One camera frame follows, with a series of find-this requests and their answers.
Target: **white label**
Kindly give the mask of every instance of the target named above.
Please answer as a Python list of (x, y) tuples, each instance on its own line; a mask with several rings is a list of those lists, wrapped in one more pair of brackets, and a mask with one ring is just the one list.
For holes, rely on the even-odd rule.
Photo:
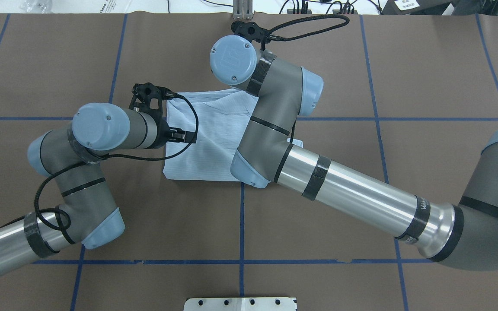
[(396, 0), (395, 4), (397, 4), (397, 7), (401, 11), (410, 10), (420, 6), (416, 0)]

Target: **aluminum tube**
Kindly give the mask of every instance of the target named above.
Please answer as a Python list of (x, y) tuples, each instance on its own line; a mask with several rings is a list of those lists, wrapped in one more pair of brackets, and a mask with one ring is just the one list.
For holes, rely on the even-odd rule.
[[(57, 223), (53, 213), (43, 215), (52, 224)], [(48, 228), (39, 219), (38, 226), (41, 236), (53, 250), (70, 246), (61, 232)], [(39, 259), (26, 240), (24, 220), (0, 228), (0, 276)]]
[[(305, 191), (318, 154), (293, 146), (278, 183)], [(316, 200), (360, 219), (393, 236), (402, 235), (414, 218), (414, 195), (332, 161)]]

